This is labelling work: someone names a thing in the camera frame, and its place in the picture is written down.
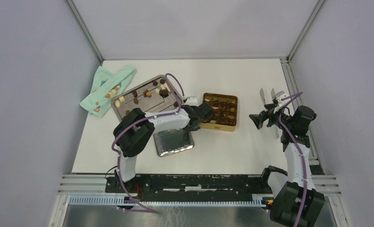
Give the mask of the gold chocolate box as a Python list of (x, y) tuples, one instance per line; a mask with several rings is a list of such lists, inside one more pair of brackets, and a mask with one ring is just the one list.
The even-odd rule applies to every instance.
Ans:
[(237, 126), (238, 98), (233, 95), (204, 93), (203, 102), (208, 103), (214, 115), (201, 123), (204, 129), (233, 132)]

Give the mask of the small square steel tray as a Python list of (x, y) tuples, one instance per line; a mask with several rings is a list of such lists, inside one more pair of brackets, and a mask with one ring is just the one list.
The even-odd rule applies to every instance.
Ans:
[(159, 157), (183, 152), (195, 146), (192, 134), (182, 129), (155, 133), (153, 139)]

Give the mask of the steel tray with rack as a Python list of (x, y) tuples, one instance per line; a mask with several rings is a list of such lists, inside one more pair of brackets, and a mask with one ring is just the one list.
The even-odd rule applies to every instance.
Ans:
[(111, 107), (120, 121), (134, 108), (144, 112), (173, 110), (175, 102), (183, 98), (178, 91), (173, 95), (170, 89), (176, 90), (164, 75), (158, 75), (113, 98)]

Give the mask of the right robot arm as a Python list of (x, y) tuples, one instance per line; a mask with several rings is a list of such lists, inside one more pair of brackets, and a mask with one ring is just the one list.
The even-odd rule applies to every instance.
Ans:
[(307, 132), (317, 115), (304, 105), (293, 115), (285, 114), (283, 109), (276, 110), (275, 105), (265, 107), (266, 110), (249, 117), (257, 129), (268, 121), (267, 127), (282, 130), (280, 141), (287, 161), (286, 171), (269, 166), (259, 180), (260, 189), (274, 195), (270, 219), (286, 227), (313, 227), (325, 203), (324, 195), (315, 188), (309, 164)]

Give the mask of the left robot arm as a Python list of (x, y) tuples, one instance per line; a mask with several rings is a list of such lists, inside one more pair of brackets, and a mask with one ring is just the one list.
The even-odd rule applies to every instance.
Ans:
[(214, 110), (207, 103), (180, 105), (158, 113), (134, 108), (113, 131), (112, 150), (118, 153), (117, 187), (125, 193), (134, 189), (137, 155), (145, 149), (152, 135), (168, 130), (197, 131), (201, 123), (213, 117)]

